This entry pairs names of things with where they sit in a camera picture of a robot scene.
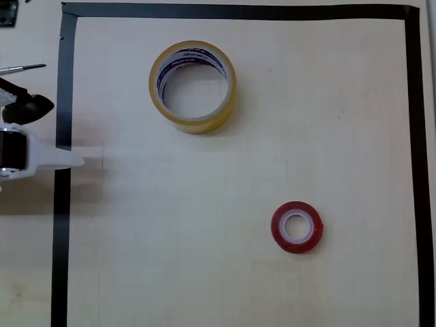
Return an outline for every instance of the tape label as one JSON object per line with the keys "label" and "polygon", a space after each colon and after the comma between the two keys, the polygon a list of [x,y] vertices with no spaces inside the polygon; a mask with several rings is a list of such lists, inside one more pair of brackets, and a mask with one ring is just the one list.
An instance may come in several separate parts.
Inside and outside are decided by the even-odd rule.
{"label": "tape label", "polygon": [[222,62],[205,48],[186,48],[171,54],[159,68],[156,87],[162,102],[165,104],[165,87],[171,75],[178,69],[187,65],[209,65],[214,67],[221,75],[228,78]]}

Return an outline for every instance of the red tape roll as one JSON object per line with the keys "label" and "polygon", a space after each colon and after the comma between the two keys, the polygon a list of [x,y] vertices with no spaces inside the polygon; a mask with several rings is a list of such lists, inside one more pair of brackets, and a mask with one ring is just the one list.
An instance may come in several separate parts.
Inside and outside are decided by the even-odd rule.
{"label": "red tape roll", "polygon": [[[285,223],[292,216],[301,216],[309,226],[306,236],[293,238],[285,231]],[[290,253],[305,253],[312,250],[322,237],[321,217],[310,205],[300,201],[285,203],[276,210],[271,220],[271,232],[280,247]]]}

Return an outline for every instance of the tape roll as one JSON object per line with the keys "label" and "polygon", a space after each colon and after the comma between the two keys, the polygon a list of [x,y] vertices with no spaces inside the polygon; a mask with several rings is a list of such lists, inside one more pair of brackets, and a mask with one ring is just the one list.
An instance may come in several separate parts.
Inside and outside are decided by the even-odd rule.
{"label": "tape roll", "polygon": [[[285,231],[286,221],[292,216],[303,217],[308,231],[302,238],[293,238]],[[324,225],[317,211],[300,201],[288,202],[276,210],[271,220],[271,232],[277,244],[290,253],[305,253],[312,250],[321,240]]]}
{"label": "tape roll", "polygon": [[[165,86],[171,75],[191,64],[209,65],[217,69],[228,82],[228,91],[221,105],[206,116],[186,118],[173,113],[165,105]],[[154,105],[176,128],[190,134],[202,134],[223,125],[231,116],[236,97],[236,74],[227,56],[212,44],[184,41],[166,49],[153,64],[149,91]]]}

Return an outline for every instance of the screwdriver tip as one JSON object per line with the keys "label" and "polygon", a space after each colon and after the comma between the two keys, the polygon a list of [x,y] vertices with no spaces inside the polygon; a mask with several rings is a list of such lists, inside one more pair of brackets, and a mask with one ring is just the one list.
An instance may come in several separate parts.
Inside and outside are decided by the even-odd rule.
{"label": "screwdriver tip", "polygon": [[46,67],[47,65],[45,63],[40,63],[38,65],[30,65],[30,66],[24,66],[23,69],[27,70],[27,69],[33,69],[33,68],[41,68],[41,67]]}

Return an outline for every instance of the black tape border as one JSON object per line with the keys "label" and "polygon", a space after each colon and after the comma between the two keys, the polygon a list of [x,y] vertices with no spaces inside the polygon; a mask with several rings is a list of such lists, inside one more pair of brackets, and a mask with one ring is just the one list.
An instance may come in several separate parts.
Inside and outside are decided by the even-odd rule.
{"label": "black tape border", "polygon": [[[190,18],[239,20],[395,19],[405,22],[411,165],[418,251],[420,326],[435,325],[433,237],[427,163],[420,9],[409,5],[321,6],[189,5],[162,3],[63,3],[59,42],[56,144],[72,145],[74,38],[78,17]],[[51,326],[67,326],[70,170],[54,180]]]}

